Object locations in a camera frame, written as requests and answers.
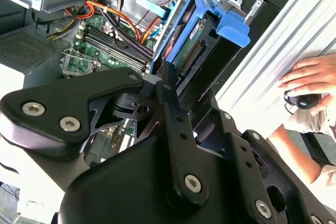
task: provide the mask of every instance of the ram slot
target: ram slot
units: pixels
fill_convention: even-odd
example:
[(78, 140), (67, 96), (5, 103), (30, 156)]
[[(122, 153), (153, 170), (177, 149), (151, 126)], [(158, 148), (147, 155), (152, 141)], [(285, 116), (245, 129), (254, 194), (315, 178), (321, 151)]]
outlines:
[(129, 57), (119, 53), (118, 51), (114, 50), (113, 48), (110, 48), (108, 46), (106, 46), (105, 44), (101, 43), (100, 41), (87, 37), (86, 38), (86, 42), (90, 45), (92, 45), (93, 47), (96, 47), (97, 49), (104, 51), (108, 54), (110, 54), (111, 56), (127, 63), (130, 67), (134, 67), (136, 69), (139, 69), (140, 71), (143, 70), (144, 65), (142, 65), (141, 63), (138, 63), (132, 59), (130, 59)]
[(127, 47), (126, 44), (122, 41), (118, 41), (116, 44), (116, 41), (111, 38), (109, 35), (104, 34), (92, 27), (89, 27), (86, 32), (86, 37), (91, 37), (93, 39), (97, 39), (101, 41), (104, 45), (106, 45), (109, 48), (113, 48), (115, 51), (118, 51), (119, 53), (128, 56), (134, 61), (137, 61), (143, 65), (146, 64), (146, 60), (142, 58), (142, 56), (131, 48)]

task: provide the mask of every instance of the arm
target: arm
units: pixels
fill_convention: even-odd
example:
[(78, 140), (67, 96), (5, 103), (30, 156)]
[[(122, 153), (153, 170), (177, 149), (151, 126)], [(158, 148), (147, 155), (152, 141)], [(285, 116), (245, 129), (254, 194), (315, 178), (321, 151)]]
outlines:
[(301, 151), (289, 138), (281, 125), (269, 138), (281, 158), (307, 186), (321, 174), (321, 167), (311, 157)]

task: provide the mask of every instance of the blue plastic latch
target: blue plastic latch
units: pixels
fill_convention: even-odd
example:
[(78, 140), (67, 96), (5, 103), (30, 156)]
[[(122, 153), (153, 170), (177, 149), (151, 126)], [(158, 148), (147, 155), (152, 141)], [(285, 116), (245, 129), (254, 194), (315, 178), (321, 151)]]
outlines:
[(216, 29), (218, 35), (237, 44), (246, 47), (250, 42), (248, 33), (250, 28), (244, 24), (244, 18), (234, 12), (224, 13)]

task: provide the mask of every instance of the vent grille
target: vent grille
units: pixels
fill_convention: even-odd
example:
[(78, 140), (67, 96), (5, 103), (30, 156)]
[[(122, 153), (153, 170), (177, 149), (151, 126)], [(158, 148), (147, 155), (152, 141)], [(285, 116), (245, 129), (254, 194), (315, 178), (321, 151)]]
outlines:
[(24, 67), (30, 67), (53, 54), (56, 47), (23, 31), (0, 39), (0, 57), (7, 58)]

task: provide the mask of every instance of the finger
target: finger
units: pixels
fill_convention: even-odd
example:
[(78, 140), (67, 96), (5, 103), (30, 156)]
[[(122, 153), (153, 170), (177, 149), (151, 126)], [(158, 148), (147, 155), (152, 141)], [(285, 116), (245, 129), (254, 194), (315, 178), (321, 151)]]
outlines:
[(311, 114), (316, 115), (321, 110), (324, 110), (327, 107), (329, 107), (331, 105), (331, 103), (333, 103), (333, 101), (334, 101), (334, 97), (328, 94), (326, 97), (324, 97), (321, 100), (321, 102), (319, 104), (317, 104), (314, 108), (311, 108), (311, 110), (310, 110)]
[(321, 62), (321, 57), (314, 57), (314, 58), (301, 60), (295, 64), (295, 66), (293, 67), (293, 70), (297, 70), (297, 69), (309, 67), (309, 66), (315, 66), (315, 65), (318, 65), (320, 62)]
[(297, 97), (298, 95), (305, 95), (305, 94), (330, 93), (329, 90), (330, 90), (329, 83), (316, 82), (293, 89), (288, 92), (288, 96)]
[(305, 76), (299, 79), (295, 79), (286, 83), (283, 83), (279, 86), (280, 89), (284, 91), (296, 89), (301, 86), (305, 86), (308, 84), (313, 84), (317, 82), (321, 82), (323, 80), (323, 76), (321, 74), (313, 74), (312, 76)]
[(305, 76), (311, 76), (319, 72), (320, 72), (320, 68), (317, 66), (300, 68), (298, 70), (295, 70), (283, 76), (282, 78), (279, 79), (279, 82), (284, 83), (284, 82), (292, 81), (292, 80), (299, 79)]

